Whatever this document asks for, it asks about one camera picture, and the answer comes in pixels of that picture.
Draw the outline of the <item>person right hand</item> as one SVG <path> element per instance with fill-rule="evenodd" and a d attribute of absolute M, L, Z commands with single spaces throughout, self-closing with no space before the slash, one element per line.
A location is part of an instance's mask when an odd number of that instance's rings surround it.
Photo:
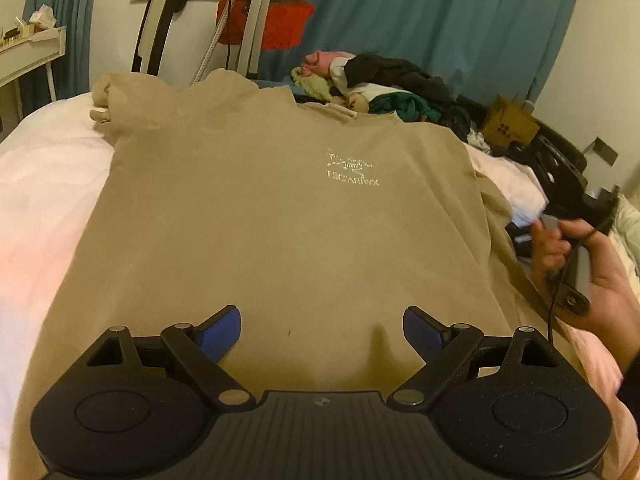
<path fill-rule="evenodd" d="M 627 373 L 639 355 L 639 303 L 611 241 L 582 219 L 559 220 L 554 228 L 536 221 L 530 235 L 533 281 L 544 299 L 554 299 L 556 274 L 571 273 L 570 281 L 589 302 L 582 314 L 565 302 L 553 308 L 554 314 L 597 336 Z"/>

